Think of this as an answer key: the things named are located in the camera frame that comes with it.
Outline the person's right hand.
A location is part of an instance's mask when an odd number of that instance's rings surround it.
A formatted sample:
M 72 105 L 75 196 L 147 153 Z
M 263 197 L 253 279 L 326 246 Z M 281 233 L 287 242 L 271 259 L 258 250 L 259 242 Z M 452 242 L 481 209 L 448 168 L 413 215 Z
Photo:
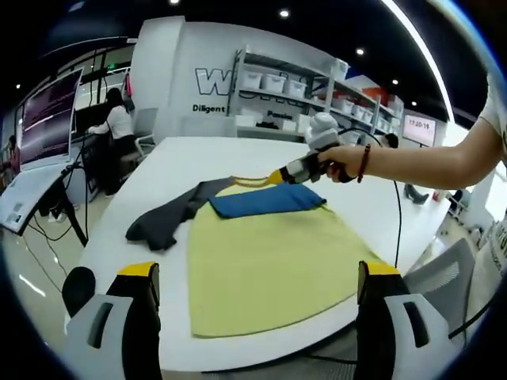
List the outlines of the person's right hand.
M 359 173 L 364 149 L 358 146 L 334 146 L 318 154 L 326 167 L 326 176 L 335 183 L 347 183 Z

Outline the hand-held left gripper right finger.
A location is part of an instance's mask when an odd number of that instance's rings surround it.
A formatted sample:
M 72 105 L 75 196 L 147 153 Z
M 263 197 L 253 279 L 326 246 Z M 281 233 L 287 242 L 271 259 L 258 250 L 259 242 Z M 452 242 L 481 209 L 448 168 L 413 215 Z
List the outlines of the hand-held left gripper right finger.
M 397 268 L 358 267 L 356 379 L 434 379 L 452 361 L 448 323 Z

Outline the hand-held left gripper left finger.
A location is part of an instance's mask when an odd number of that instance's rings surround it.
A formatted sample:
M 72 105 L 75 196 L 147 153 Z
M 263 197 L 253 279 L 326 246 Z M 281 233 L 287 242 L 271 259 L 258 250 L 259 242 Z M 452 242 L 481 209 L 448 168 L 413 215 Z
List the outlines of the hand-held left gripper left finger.
M 160 379 L 159 265 L 132 264 L 104 294 L 91 269 L 64 282 L 69 313 L 64 362 L 78 379 Z

